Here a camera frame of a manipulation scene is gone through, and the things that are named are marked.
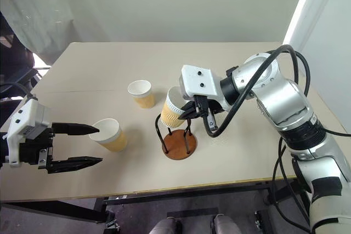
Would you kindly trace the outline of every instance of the black tape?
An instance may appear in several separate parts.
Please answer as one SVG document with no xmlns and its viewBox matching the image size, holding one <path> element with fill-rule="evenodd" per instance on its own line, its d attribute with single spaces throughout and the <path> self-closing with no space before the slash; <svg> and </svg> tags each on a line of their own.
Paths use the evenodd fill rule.
<svg viewBox="0 0 351 234">
<path fill-rule="evenodd" d="M 318 178 L 312 181 L 313 197 L 312 203 L 318 198 L 327 196 L 341 196 L 342 184 L 337 176 Z"/>
<path fill-rule="evenodd" d="M 229 77 L 221 80 L 219 82 L 219 84 L 220 84 L 220 88 L 222 90 L 222 93 L 225 97 L 225 100 L 230 105 L 233 105 L 240 94 L 237 92 L 237 90 L 234 86 L 233 79 L 232 79 L 231 75 Z"/>
<path fill-rule="evenodd" d="M 313 231 L 315 231 L 320 226 L 323 226 L 323 225 L 326 225 L 326 224 L 331 224 L 331 223 L 339 223 L 338 218 L 324 219 L 324 220 L 321 220 L 321 221 L 317 222 L 313 226 Z"/>
<path fill-rule="evenodd" d="M 298 166 L 296 158 L 293 157 L 291 162 L 292 162 L 292 168 L 294 169 L 294 172 L 295 172 L 296 177 L 297 177 L 297 181 L 299 182 L 301 188 L 306 190 L 307 192 L 311 193 L 311 188 L 307 184 L 306 179 L 303 176 L 303 174 L 302 174 L 302 172 L 300 170 L 300 167 Z"/>
<path fill-rule="evenodd" d="M 322 127 L 318 120 L 315 124 L 309 121 L 295 129 L 280 131 L 279 133 L 290 148 L 306 150 L 320 144 L 324 140 L 326 132 L 322 130 Z"/>
</svg>

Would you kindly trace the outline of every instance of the round wooden base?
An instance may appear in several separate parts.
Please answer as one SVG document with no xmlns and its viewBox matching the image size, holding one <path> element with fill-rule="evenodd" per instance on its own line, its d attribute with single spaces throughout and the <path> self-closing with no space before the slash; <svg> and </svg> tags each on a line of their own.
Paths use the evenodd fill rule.
<svg viewBox="0 0 351 234">
<path fill-rule="evenodd" d="M 172 135 L 167 134 L 164 138 L 164 142 L 168 153 L 163 152 L 168 158 L 173 160 L 182 160 L 191 156 L 196 149 L 196 138 L 193 134 L 186 134 L 186 139 L 189 145 L 189 153 L 186 153 L 185 140 L 183 137 L 184 130 L 175 130 L 172 131 Z"/>
</svg>

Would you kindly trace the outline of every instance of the metal table frame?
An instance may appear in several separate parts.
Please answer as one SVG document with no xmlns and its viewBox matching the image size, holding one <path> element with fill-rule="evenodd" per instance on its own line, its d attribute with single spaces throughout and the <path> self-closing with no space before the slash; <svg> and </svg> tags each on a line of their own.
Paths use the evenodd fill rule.
<svg viewBox="0 0 351 234">
<path fill-rule="evenodd" d="M 309 199 L 306 193 L 301 190 L 297 180 L 292 180 L 291 186 L 296 194 L 301 196 L 301 199 L 308 212 Z M 34 212 L 44 215 L 59 216 L 63 218 L 90 221 L 95 223 L 106 222 L 108 217 L 107 206 L 116 206 L 123 204 L 142 203 L 151 201 L 160 201 L 172 198 L 186 198 L 207 195 L 217 195 L 233 192 L 268 190 L 267 200 L 272 203 L 271 198 L 271 181 L 258 181 L 249 183 L 235 183 L 219 186 L 194 187 L 188 189 L 153 192 L 145 194 L 131 194 L 118 196 L 116 198 L 99 197 L 96 199 L 94 209 L 88 209 L 73 204 L 68 204 L 62 201 L 37 201 L 37 202 L 7 202 L 2 203 L 2 206 L 14 209 L 20 209 L 28 212 Z M 276 200 L 283 201 L 290 197 L 287 187 L 283 187 L 276 191 Z M 264 233 L 275 233 L 274 228 L 269 220 L 269 214 L 265 210 L 258 212 L 261 219 L 261 225 L 265 227 Z"/>
</svg>

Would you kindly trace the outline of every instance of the cup rim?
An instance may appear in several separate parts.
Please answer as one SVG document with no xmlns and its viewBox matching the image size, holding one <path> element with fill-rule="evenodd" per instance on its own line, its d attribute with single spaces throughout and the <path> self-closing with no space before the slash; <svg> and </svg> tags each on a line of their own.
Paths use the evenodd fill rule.
<svg viewBox="0 0 351 234">
<path fill-rule="evenodd" d="M 171 107 L 170 107 L 170 110 L 172 110 L 172 111 L 176 110 L 176 111 L 177 111 L 177 114 L 181 115 L 181 114 L 182 114 L 183 112 L 185 112 L 185 111 L 183 111 L 182 109 L 180 109 L 180 108 L 178 108 L 176 105 L 174 105 L 174 103 L 172 103 L 171 99 L 169 98 L 169 92 L 170 92 L 172 89 L 174 89 L 174 88 L 179 88 L 179 89 L 180 89 L 180 86 L 173 86 L 173 87 L 170 87 L 170 88 L 169 88 L 169 90 L 168 90 L 168 92 L 167 92 L 166 103 L 168 104 L 168 106 L 171 106 Z"/>
<path fill-rule="evenodd" d="M 109 136 L 108 138 L 105 138 L 105 139 L 95 139 L 94 138 L 99 132 L 94 133 L 94 134 L 89 134 L 90 139 L 92 139 L 95 142 L 98 142 L 99 144 L 107 144 L 109 142 L 115 141 L 120 136 L 122 129 L 121 129 L 120 123 L 116 119 L 113 119 L 113 118 L 101 119 L 101 120 L 95 122 L 92 126 L 96 127 L 100 123 L 106 122 L 106 121 L 113 121 L 116 124 L 116 129 L 115 129 L 116 132 L 114 134 L 112 134 L 111 136 Z"/>
<path fill-rule="evenodd" d="M 138 83 L 146 84 L 145 91 L 143 91 L 143 92 L 141 92 L 141 93 L 140 93 L 140 92 L 137 93 L 137 92 L 133 91 L 133 86 L 136 85 L 136 84 L 138 84 Z M 134 81 L 134 82 L 131 82 L 131 83 L 128 85 L 127 90 L 128 90 L 128 92 L 129 92 L 129 94 L 130 94 L 131 96 L 133 96 L 133 97 L 139 97 L 139 98 L 141 98 L 141 97 L 146 97 L 146 96 L 148 96 L 148 95 L 151 93 L 151 83 L 150 83 L 149 81 L 145 80 L 145 79 L 138 79 L 138 80 L 136 80 L 136 81 Z"/>
</svg>

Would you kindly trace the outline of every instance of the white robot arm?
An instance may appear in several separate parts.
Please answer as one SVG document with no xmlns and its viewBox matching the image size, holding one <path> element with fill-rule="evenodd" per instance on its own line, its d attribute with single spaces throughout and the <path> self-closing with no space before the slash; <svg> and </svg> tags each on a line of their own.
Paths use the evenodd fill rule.
<svg viewBox="0 0 351 234">
<path fill-rule="evenodd" d="M 243 100 L 256 98 L 262 114 L 288 146 L 299 181 L 312 193 L 311 232 L 351 233 L 350 165 L 298 85 L 280 73 L 275 58 L 284 50 L 295 54 L 283 45 L 272 54 L 253 55 L 242 66 L 229 69 L 225 79 L 209 69 L 184 65 L 179 79 L 183 97 L 195 102 L 196 113 L 212 137 L 227 127 Z M 216 109 L 210 101 L 217 102 Z M 230 117 L 218 128 L 213 113 L 219 107 Z"/>
</svg>

